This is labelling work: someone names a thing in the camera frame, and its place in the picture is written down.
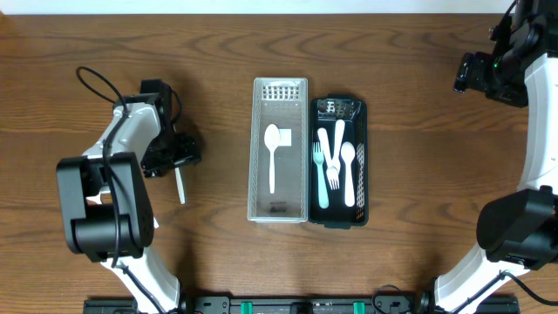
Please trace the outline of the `pale blue plastic fork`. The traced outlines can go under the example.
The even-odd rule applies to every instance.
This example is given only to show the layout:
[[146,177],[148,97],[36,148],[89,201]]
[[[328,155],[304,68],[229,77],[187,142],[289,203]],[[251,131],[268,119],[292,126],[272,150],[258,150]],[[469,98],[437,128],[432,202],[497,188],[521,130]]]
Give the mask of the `pale blue plastic fork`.
[[317,170],[318,205],[320,208],[326,209],[330,204],[323,171],[324,155],[319,142],[313,144],[312,158]]

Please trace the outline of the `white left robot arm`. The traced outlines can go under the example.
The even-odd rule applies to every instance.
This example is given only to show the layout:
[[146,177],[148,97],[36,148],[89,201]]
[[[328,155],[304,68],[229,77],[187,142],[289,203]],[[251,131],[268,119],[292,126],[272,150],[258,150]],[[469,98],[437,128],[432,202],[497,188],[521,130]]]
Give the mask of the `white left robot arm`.
[[65,242],[110,270],[138,313],[185,313],[180,280],[153,248],[158,224],[144,180],[197,161],[165,100],[117,102],[97,142],[56,167]]

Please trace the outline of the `white plastic spoon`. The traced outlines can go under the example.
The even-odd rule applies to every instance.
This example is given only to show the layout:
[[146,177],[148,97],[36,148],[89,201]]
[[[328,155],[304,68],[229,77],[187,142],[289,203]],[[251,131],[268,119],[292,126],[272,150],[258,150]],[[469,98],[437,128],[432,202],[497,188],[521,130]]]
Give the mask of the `white plastic spoon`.
[[269,124],[264,134],[264,144],[269,150],[269,192],[276,191],[275,151],[280,141],[280,131],[275,124]]
[[187,192],[184,183],[184,175],[182,174],[182,168],[177,167],[174,171],[180,203],[184,205],[187,203]]

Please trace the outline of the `white plastic fork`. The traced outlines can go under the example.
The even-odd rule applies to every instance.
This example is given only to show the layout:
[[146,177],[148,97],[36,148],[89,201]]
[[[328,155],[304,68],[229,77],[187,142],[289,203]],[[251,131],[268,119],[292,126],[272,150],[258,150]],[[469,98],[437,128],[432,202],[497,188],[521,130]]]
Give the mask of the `white plastic fork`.
[[353,207],[356,203],[356,200],[352,176],[352,162],[356,157],[356,151],[354,146],[349,141],[345,141],[342,144],[341,157],[345,165],[344,203],[347,207]]
[[345,122],[343,119],[337,119],[335,124],[335,133],[334,133],[334,152],[332,155],[332,162],[334,168],[340,172],[341,170],[341,161],[340,161],[340,151],[342,146],[342,141],[344,137],[344,129],[345,129]]
[[326,176],[328,178],[330,189],[337,190],[339,189],[338,171],[333,165],[333,161],[330,153],[329,136],[326,129],[323,127],[318,128],[317,136],[327,165]]

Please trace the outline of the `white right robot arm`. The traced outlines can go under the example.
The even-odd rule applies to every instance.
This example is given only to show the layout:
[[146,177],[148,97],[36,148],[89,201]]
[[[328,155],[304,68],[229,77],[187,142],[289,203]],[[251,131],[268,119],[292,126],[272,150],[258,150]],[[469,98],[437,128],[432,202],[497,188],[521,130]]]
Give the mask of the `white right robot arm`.
[[454,88],[528,109],[524,168],[516,192],[483,207],[475,245],[417,313],[473,313],[507,281],[557,261],[557,3],[514,2],[491,39],[492,53],[464,55]]

